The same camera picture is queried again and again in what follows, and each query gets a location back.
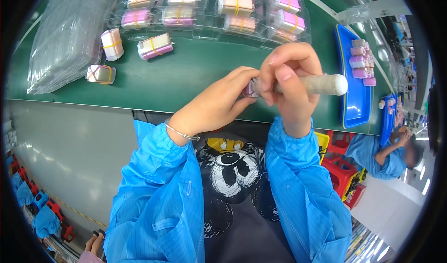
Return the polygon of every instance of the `pink sleeve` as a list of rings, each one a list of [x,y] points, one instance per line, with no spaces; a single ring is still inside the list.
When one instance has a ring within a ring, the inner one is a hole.
[[[92,254],[90,251],[84,250],[79,258],[78,263],[102,263],[102,260],[99,259],[96,255]]]

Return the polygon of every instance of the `silver bracelet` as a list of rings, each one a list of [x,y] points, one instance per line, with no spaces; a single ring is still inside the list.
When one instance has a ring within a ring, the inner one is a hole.
[[[190,139],[190,140],[197,140],[197,141],[200,140],[200,137],[199,137],[199,136],[188,136],[188,135],[186,135],[186,134],[181,134],[180,132],[178,132],[178,131],[175,130],[174,128],[170,127],[170,126],[168,125],[168,122],[169,122],[170,119],[171,119],[171,118],[168,118],[168,119],[165,120],[165,125],[166,125],[167,128],[169,128],[169,129],[172,130],[173,132],[176,132],[178,135],[182,136],[183,138]]]

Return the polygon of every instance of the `hand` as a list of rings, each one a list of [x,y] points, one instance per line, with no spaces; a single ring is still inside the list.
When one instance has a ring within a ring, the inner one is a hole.
[[[103,240],[104,235],[102,233],[99,233],[99,236],[93,234],[93,237],[85,244],[85,250],[90,251],[92,254],[98,256],[98,249]]]
[[[261,95],[268,106],[277,103],[286,133],[302,138],[310,132],[310,116],[319,95],[307,94],[299,77],[322,75],[320,60],[308,43],[289,43],[277,47],[262,63]],[[277,80],[281,93],[273,91]]]
[[[411,138],[411,136],[412,136],[411,131],[406,130],[403,134],[401,134],[401,135],[399,136],[399,141],[397,141],[396,144],[397,144],[399,147],[403,147],[403,146],[405,145],[405,143],[407,142],[407,140],[408,140],[409,138]]]
[[[182,134],[194,136],[231,123],[245,108],[256,102],[256,98],[236,100],[249,81],[258,76],[259,71],[254,68],[245,66],[236,68],[175,113],[168,125]],[[188,139],[169,128],[166,130],[177,145],[182,146],[188,142]]]

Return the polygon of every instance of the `blue plastic tray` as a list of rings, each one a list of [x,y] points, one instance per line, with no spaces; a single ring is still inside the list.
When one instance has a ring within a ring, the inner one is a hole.
[[[396,103],[392,106],[393,108],[393,114],[390,115],[388,113],[388,100],[390,98],[394,98],[396,100]],[[385,96],[383,99],[385,101],[385,107],[382,111],[382,126],[380,127],[380,137],[379,137],[379,143],[381,146],[384,146],[394,128],[394,121],[396,120],[396,107],[397,107],[397,96],[394,93],[391,93],[388,96]]]
[[[349,65],[351,41],[355,39],[359,37],[346,27],[341,24],[335,27],[340,68],[348,81],[348,92],[342,96],[340,109],[340,119],[345,129],[367,123],[371,113],[371,87],[364,86],[362,79],[355,79]]]

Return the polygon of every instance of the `yellow stool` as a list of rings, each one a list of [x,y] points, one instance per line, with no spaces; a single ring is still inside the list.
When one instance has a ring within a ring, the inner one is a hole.
[[[321,156],[320,157],[320,165],[321,165],[321,162],[323,161],[323,157],[325,156],[325,153],[328,150],[330,138],[329,138],[329,135],[326,135],[326,134],[322,134],[319,132],[314,132],[314,133],[316,135],[316,138],[318,140],[318,145],[320,147],[319,154]]]

